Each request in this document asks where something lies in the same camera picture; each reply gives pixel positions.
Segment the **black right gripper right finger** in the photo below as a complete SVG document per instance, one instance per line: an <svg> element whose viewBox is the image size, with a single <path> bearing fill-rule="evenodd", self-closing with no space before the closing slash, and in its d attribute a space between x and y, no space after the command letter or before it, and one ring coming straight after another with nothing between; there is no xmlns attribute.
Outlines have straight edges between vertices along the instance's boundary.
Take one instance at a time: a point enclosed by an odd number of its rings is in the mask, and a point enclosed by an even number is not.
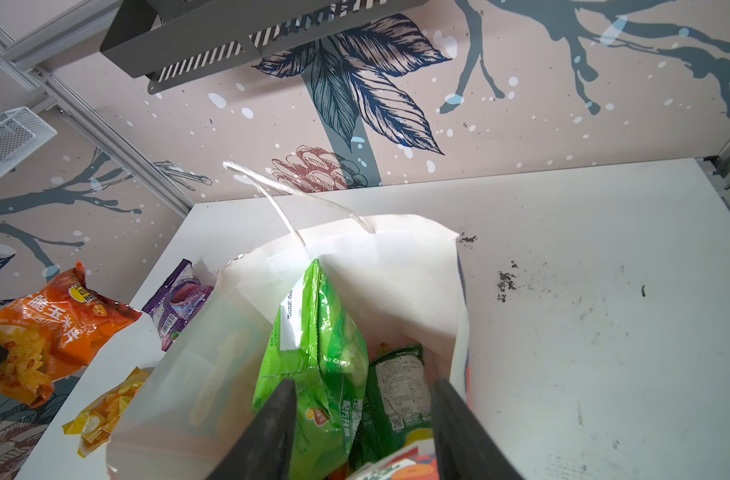
<svg viewBox="0 0 730 480"><path fill-rule="evenodd" d="M447 379L433 384L431 396L440 479L523 479Z"/></svg>

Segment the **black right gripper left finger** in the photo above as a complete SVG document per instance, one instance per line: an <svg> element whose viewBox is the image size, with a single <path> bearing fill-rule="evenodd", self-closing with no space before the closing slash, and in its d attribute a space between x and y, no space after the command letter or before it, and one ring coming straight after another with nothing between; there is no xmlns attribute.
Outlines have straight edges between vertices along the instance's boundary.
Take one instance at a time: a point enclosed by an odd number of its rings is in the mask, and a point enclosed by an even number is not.
<svg viewBox="0 0 730 480"><path fill-rule="evenodd" d="M296 384L284 379L207 479L288 479L296 414Z"/></svg>

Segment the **orange snack packet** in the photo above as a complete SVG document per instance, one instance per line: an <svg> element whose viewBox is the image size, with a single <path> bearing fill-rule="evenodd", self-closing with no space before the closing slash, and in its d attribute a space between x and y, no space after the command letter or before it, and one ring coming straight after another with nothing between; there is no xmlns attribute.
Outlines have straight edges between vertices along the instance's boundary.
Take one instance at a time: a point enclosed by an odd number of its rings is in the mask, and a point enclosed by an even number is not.
<svg viewBox="0 0 730 480"><path fill-rule="evenodd" d="M30 407L46 403L55 383L90 365L99 350L142 313L86 284L78 262L42 290L0 310L0 394Z"/></svg>

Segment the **red paper gift bag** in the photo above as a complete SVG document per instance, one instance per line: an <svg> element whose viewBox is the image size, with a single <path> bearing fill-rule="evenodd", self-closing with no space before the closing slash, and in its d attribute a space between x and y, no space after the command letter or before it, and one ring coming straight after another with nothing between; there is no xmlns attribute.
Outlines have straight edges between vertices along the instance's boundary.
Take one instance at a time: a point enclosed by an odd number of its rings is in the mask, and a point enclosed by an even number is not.
<svg viewBox="0 0 730 480"><path fill-rule="evenodd" d="M349 213L230 261L112 433L109 476L204 479L217 467L254 419L271 328L314 260L371 348L417 341L431 369L466 395L470 326L457 240L418 215Z"/></svg>

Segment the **bright green chips bag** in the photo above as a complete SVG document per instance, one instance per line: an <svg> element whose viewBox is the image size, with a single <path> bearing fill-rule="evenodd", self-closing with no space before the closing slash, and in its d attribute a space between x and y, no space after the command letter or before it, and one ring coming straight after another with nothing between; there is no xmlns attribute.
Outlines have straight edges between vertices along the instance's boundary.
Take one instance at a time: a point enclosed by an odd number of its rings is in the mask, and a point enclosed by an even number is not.
<svg viewBox="0 0 730 480"><path fill-rule="evenodd" d="M258 413L281 381L295 382L291 479L323 479L348 462L367 377L367 343L314 260L280 303L252 400Z"/></svg>

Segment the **yellow snack packet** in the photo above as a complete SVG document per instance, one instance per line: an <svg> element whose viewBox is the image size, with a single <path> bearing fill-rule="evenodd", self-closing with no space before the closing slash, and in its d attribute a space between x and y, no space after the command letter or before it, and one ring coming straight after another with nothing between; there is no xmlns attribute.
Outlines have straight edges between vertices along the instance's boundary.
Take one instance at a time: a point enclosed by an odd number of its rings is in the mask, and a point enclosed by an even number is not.
<svg viewBox="0 0 730 480"><path fill-rule="evenodd" d="M80 437L77 452L81 458L88 457L109 442L124 412L153 371L153 367L135 368L123 382L94 400L72 421L62 426L65 435Z"/></svg>

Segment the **purple snack packet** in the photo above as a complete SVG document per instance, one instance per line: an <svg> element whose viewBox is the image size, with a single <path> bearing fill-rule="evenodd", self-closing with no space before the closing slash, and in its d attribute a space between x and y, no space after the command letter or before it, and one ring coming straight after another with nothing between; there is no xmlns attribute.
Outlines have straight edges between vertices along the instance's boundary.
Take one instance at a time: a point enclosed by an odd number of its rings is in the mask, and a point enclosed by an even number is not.
<svg viewBox="0 0 730 480"><path fill-rule="evenodd" d="M167 352L210 297L213 286L200 282L192 262L183 259L142 311L148 314Z"/></svg>

